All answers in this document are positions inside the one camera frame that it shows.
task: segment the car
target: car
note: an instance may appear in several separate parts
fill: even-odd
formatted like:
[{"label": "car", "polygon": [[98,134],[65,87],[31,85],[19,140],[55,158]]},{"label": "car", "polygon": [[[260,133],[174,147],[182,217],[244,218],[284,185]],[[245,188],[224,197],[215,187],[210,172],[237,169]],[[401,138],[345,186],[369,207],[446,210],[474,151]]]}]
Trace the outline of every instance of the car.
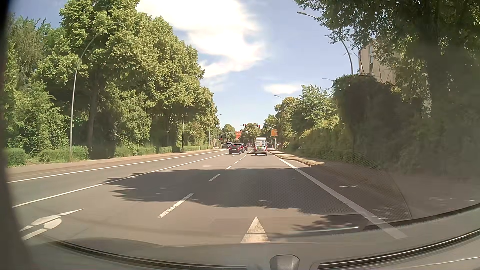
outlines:
[{"label": "car", "polygon": [[267,146],[266,145],[255,145],[253,149],[255,155],[267,155]]},{"label": "car", "polygon": [[243,144],[240,144],[240,143],[235,143],[236,145],[239,145],[241,146],[241,152],[245,152],[245,146]]},{"label": "car", "polygon": [[229,154],[232,154],[232,153],[241,154],[241,153],[243,153],[243,146],[240,145],[240,144],[232,144],[228,147],[228,153]]}]

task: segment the building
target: building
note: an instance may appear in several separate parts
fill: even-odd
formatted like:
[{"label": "building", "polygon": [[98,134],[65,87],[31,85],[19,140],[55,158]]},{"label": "building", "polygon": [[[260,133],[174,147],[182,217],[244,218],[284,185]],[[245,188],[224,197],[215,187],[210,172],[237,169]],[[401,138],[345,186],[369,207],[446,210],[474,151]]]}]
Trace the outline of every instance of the building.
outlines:
[{"label": "building", "polygon": [[373,75],[379,82],[395,84],[395,72],[381,65],[375,58],[375,50],[372,44],[359,51],[359,74]]}]

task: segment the hedge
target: hedge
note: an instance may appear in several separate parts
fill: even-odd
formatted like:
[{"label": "hedge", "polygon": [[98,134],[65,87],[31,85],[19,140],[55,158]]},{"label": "hedge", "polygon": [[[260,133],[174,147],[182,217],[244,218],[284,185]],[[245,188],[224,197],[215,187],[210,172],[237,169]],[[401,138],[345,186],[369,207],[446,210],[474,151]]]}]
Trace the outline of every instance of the hedge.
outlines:
[{"label": "hedge", "polygon": [[26,165],[28,155],[25,153],[25,150],[21,148],[6,148],[5,151],[9,167]]},{"label": "hedge", "polygon": [[[88,148],[85,146],[73,146],[72,159],[73,161],[87,160]],[[69,150],[65,148],[43,150],[38,154],[38,161],[44,162],[44,163],[69,162],[70,161]]]},{"label": "hedge", "polygon": [[202,146],[185,145],[185,146],[183,146],[183,152],[195,151],[195,150],[206,150],[206,149],[210,149],[210,148],[212,148],[212,146],[208,146],[208,145],[202,145]]},{"label": "hedge", "polygon": [[[170,147],[170,151],[167,151],[167,149],[165,148],[166,147],[161,147],[161,150],[165,151],[163,153],[171,152],[171,147]],[[135,144],[128,144],[128,145],[117,146],[115,148],[114,157],[122,158],[122,157],[130,157],[130,156],[151,155],[156,153],[157,153],[157,150],[155,146],[138,146]]]}]

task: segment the tree canopy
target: tree canopy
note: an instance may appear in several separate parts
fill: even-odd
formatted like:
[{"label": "tree canopy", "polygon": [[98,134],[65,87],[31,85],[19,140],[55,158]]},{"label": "tree canopy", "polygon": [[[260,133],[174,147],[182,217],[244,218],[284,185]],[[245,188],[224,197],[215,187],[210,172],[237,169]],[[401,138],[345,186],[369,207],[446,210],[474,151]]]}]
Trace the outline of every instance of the tree canopy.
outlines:
[{"label": "tree canopy", "polygon": [[10,15],[8,146],[33,154],[68,146],[77,65],[75,145],[93,152],[122,144],[178,147],[182,122],[185,145],[209,144],[208,136],[219,134],[196,49],[163,18],[137,12],[137,4],[69,0],[58,28]]}]

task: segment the sidewalk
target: sidewalk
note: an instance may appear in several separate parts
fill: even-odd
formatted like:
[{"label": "sidewalk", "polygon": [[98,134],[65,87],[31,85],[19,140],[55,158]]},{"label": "sidewalk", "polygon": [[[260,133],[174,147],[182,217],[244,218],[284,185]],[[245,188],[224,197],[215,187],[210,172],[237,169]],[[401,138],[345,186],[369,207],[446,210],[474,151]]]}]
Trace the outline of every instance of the sidewalk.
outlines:
[{"label": "sidewalk", "polygon": [[112,162],[141,162],[142,160],[155,160],[155,159],[162,159],[162,158],[169,158],[181,155],[193,155],[199,154],[204,152],[210,152],[219,150],[218,148],[213,149],[206,149],[206,150],[194,150],[188,152],[176,152],[176,153],[164,153],[164,154],[153,154],[153,155],[143,155],[143,156],[131,156],[131,157],[124,157],[124,158],[111,158],[111,159],[103,159],[103,160],[82,160],[77,162],[66,162],[66,163],[48,163],[48,164],[34,164],[34,165],[27,165],[21,167],[11,167],[7,168],[7,173],[10,175],[13,174],[21,174],[27,172],[42,172],[42,171],[50,171],[56,169],[72,169],[75,167],[85,167],[85,166],[92,166],[98,164],[105,164],[105,166],[111,166],[110,163]]},{"label": "sidewalk", "polygon": [[[320,171],[338,176],[336,183],[329,184],[326,179],[319,180],[346,197],[348,196],[345,193],[349,193],[350,196],[355,197],[349,197],[354,201],[355,199],[365,200],[363,196],[374,196],[381,198],[388,205],[396,206],[394,207],[396,209],[404,205],[408,215],[389,209],[392,206],[384,206],[384,213],[397,215],[394,219],[401,217],[418,219],[480,203],[480,181],[476,179],[404,175],[337,161],[298,157],[279,150],[270,150],[270,152],[282,159],[296,160],[309,165],[307,170],[311,173]],[[346,183],[342,184],[343,186],[349,187],[339,189],[339,181]],[[378,214],[381,211],[372,209],[372,212]]]}]

